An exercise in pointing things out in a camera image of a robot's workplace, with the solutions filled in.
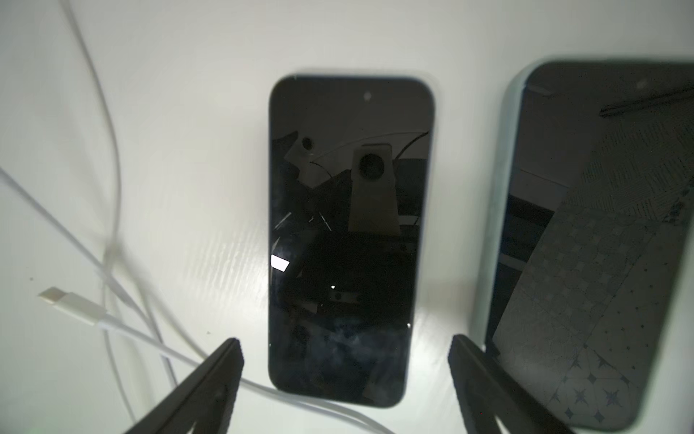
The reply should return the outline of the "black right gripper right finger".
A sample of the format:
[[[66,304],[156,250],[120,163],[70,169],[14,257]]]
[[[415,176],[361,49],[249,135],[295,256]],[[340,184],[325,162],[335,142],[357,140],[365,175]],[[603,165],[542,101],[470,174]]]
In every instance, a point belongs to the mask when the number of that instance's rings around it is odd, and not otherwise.
[[[453,336],[448,353],[464,426],[469,433],[569,433],[511,376],[464,335]]]

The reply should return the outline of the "grey-green case phone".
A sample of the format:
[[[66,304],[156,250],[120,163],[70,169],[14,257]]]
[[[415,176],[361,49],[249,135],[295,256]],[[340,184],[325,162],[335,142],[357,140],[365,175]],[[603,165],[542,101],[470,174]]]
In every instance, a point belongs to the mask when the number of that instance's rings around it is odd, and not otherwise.
[[[469,336],[571,430],[634,428],[693,240],[693,63],[558,58],[504,92]]]

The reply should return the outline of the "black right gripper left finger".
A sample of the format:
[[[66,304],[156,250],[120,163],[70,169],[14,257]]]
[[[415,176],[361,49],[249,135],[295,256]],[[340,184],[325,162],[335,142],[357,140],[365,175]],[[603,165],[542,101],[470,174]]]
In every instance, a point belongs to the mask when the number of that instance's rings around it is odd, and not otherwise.
[[[243,367],[240,341],[226,340],[127,434],[226,433]]]

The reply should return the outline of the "white charging cable blue phone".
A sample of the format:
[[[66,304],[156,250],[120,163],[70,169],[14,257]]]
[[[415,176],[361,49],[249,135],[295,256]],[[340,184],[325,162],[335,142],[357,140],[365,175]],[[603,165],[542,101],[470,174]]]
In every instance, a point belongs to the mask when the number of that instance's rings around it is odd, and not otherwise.
[[[147,336],[137,329],[133,329],[125,325],[122,321],[108,314],[108,311],[80,295],[72,292],[65,292],[56,287],[49,288],[39,294],[39,298],[52,305],[55,309],[63,312],[68,316],[72,316],[77,320],[91,326],[98,327],[108,332],[115,332],[117,335],[124,336],[133,341],[139,342],[153,349],[161,356],[167,359],[173,359],[178,362],[189,365],[189,367],[197,368],[201,363],[195,362],[187,356],[171,349],[159,340]],[[287,405],[291,405],[308,412],[322,414],[345,423],[350,423],[360,429],[367,430],[373,433],[392,433],[381,423],[374,419],[365,416],[362,413],[356,412],[329,401],[322,401],[314,398],[300,398],[290,395],[285,392],[280,392],[269,387],[254,383],[250,380],[241,378],[240,385],[247,390],[253,391],[256,394],[266,398],[281,401]]]

